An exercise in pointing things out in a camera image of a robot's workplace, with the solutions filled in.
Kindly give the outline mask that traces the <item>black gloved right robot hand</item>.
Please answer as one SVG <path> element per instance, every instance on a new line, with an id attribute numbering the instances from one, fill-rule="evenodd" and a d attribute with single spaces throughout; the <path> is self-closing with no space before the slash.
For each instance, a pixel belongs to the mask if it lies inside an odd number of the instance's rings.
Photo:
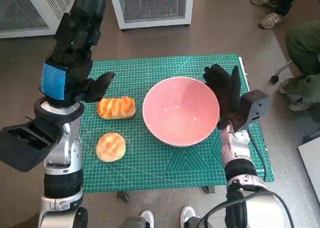
<path id="1" fill-rule="evenodd" d="M 234 132 L 243 125 L 238 115 L 240 103 L 241 78 L 238 66 L 234 66 L 229 74 L 218 64 L 205 67 L 203 78 L 205 84 L 214 92 L 219 103 L 218 128 L 224 129 L 231 124 Z"/>

